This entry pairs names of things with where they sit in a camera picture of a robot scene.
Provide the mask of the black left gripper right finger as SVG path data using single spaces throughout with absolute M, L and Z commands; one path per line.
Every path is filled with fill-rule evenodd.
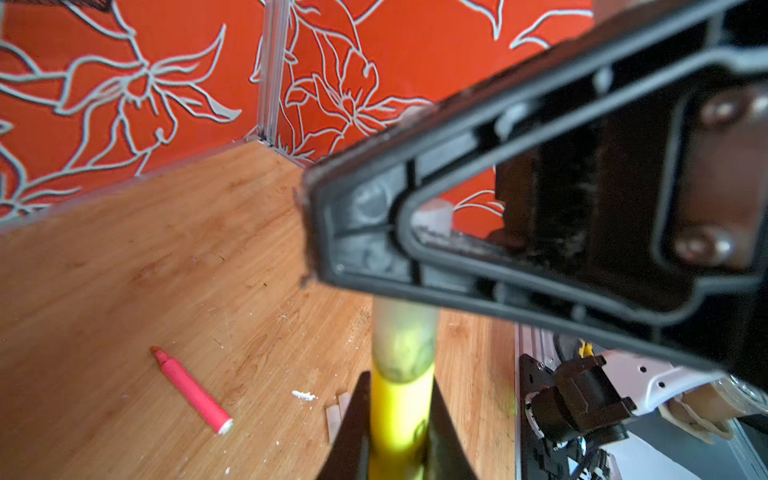
M 425 460 L 425 479 L 477 478 L 462 447 L 437 380 L 433 382 Z

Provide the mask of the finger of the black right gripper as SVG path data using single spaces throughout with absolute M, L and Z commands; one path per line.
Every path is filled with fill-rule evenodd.
M 340 288 L 767 371 L 767 5 L 653 1 L 306 171 Z

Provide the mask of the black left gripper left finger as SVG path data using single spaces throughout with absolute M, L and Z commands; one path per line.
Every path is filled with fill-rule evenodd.
M 346 414 L 317 480 L 365 480 L 369 474 L 371 372 L 360 374 Z

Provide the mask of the yellow highlighter pen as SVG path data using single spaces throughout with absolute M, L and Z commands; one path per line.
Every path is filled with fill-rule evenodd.
M 370 479 L 422 479 L 426 472 L 434 366 L 407 383 L 371 375 Z

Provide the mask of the translucent frosted pen cap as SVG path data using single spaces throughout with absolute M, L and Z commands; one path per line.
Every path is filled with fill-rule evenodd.
M 373 364 L 385 379 L 410 383 L 433 366 L 439 317 L 434 306 L 373 298 Z

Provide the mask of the pink highlighter pen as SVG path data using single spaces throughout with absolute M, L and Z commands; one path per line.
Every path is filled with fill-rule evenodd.
M 160 347 L 153 346 L 150 348 L 150 351 L 165 377 L 185 397 L 216 434 L 225 435 L 229 433 L 233 426 L 233 418 L 197 382 L 182 363 Z

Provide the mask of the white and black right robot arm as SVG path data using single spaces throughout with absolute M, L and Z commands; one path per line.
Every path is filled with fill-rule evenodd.
M 318 280 L 379 297 L 412 391 L 438 307 L 594 341 L 532 397 L 562 442 L 767 385 L 767 5 L 650 1 L 311 167 Z

